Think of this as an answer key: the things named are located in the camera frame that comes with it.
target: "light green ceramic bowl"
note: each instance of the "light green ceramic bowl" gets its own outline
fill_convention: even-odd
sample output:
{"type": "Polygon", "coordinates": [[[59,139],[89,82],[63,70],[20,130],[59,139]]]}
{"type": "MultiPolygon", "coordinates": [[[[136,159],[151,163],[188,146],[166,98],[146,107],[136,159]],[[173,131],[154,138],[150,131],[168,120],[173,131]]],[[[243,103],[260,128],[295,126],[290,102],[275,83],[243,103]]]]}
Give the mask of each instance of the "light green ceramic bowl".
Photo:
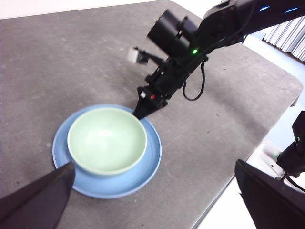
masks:
{"type": "Polygon", "coordinates": [[[147,147],[142,123],[119,108],[99,108],[79,116],[68,132],[74,161],[97,175],[115,175],[135,166],[147,147]]]}

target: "gray table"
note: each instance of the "gray table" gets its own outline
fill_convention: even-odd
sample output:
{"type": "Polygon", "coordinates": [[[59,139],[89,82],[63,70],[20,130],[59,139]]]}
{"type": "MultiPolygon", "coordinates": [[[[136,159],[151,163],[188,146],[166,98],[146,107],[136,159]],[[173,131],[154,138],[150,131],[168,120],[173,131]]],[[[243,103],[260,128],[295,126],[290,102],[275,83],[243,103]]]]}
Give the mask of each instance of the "gray table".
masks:
{"type": "MultiPolygon", "coordinates": [[[[51,145],[61,123],[93,104],[134,108],[136,87],[156,68],[126,61],[166,10],[200,19],[170,1],[45,14],[1,21],[1,196],[52,171],[51,145]]],[[[237,44],[210,54],[202,98],[177,92],[148,119],[163,157],[141,190],[102,200],[71,193],[58,229],[191,228],[300,94],[293,76],[237,44]]],[[[200,90],[197,70],[187,93],[200,90]]]]}

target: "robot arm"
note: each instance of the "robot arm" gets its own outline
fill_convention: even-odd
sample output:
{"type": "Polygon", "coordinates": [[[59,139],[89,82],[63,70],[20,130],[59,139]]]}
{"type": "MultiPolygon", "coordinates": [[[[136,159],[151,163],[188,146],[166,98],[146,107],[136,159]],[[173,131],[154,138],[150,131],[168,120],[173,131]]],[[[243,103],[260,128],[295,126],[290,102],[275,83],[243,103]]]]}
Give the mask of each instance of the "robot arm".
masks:
{"type": "Polygon", "coordinates": [[[137,62],[152,59],[158,68],[145,78],[147,86],[138,87],[139,101],[133,114],[142,119],[165,107],[179,88],[185,88],[186,79],[201,64],[203,86],[196,97],[199,98],[207,54],[241,42],[250,33],[303,15],[304,0],[229,0],[207,11],[197,27],[187,17],[180,21],[165,11],[147,36],[168,58],[162,60],[137,48],[137,62]]]}

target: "blue plate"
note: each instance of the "blue plate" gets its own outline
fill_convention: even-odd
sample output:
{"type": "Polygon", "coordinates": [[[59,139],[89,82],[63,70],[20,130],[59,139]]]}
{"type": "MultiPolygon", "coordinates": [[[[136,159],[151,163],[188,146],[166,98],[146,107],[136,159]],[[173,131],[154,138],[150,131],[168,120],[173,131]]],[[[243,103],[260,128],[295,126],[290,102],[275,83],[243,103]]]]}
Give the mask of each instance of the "blue plate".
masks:
{"type": "MultiPolygon", "coordinates": [[[[53,161],[56,168],[73,161],[67,145],[67,135],[72,123],[84,112],[101,107],[117,107],[132,112],[131,109],[123,106],[101,104],[86,107],[72,114],[61,124],[53,141],[53,161]]],[[[148,144],[146,152],[138,164],[122,174],[101,177],[88,173],[74,162],[76,176],[73,189],[86,196],[111,199],[127,196],[146,185],[159,167],[161,142],[153,125],[146,118],[141,122],[147,133],[148,144]]]]}

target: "white wall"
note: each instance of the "white wall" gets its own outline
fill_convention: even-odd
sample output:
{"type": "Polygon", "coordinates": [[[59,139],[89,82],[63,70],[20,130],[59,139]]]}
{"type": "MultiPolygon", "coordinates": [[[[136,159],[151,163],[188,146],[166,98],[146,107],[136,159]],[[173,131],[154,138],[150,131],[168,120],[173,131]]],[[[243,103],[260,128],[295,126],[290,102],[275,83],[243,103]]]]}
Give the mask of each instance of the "white wall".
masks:
{"type": "MultiPolygon", "coordinates": [[[[37,14],[123,5],[145,1],[149,0],[0,0],[0,18],[16,18],[37,14]]],[[[201,18],[207,10],[221,2],[221,0],[173,1],[201,18]]]]}

